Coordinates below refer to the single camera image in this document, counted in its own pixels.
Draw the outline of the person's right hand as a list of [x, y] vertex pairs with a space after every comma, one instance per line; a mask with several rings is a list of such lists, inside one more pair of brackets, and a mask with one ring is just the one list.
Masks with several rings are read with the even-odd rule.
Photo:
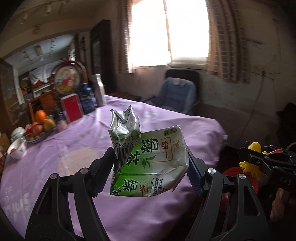
[[283, 193], [284, 193], [284, 190], [281, 188], [279, 188], [276, 193], [275, 200], [273, 201], [273, 207], [270, 213], [270, 219], [272, 221], [277, 221], [283, 218], [284, 216], [285, 206], [282, 199]]

